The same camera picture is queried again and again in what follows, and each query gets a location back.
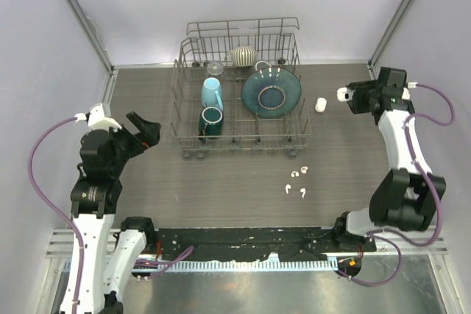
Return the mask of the white earbud charging case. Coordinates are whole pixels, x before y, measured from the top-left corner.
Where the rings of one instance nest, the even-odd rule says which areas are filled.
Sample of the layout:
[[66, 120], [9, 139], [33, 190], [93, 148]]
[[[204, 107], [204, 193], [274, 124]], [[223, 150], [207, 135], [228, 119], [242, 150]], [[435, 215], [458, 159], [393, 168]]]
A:
[[318, 97], [314, 106], [314, 109], [317, 113], [323, 113], [327, 107], [327, 99], [323, 97]]

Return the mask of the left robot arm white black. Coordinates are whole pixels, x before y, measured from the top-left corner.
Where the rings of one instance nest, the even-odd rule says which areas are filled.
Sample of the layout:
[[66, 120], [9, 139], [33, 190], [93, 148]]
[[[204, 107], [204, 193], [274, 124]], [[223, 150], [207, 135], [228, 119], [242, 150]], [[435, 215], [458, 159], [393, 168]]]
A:
[[123, 294], [140, 254], [151, 253], [157, 235], [151, 218], [128, 217], [112, 254], [111, 226], [122, 191], [119, 180], [133, 157], [156, 146], [161, 125], [127, 113], [133, 134], [98, 107], [86, 116], [89, 132], [81, 139], [79, 178], [71, 192], [74, 245], [60, 313], [122, 313]]

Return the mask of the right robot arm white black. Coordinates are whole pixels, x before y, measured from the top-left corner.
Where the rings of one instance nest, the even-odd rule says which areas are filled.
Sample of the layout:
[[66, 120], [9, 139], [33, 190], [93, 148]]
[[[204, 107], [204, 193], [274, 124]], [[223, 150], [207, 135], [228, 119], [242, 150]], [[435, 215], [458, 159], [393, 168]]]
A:
[[332, 241], [340, 251], [364, 244], [380, 232], [426, 247], [441, 232], [446, 181], [433, 174], [419, 145], [415, 121], [432, 117], [415, 110], [410, 90], [417, 87], [419, 83], [408, 82], [406, 70], [382, 67], [377, 79], [351, 82], [337, 91], [337, 99], [347, 103], [352, 113], [372, 115], [389, 161], [389, 172], [369, 206], [336, 219]]

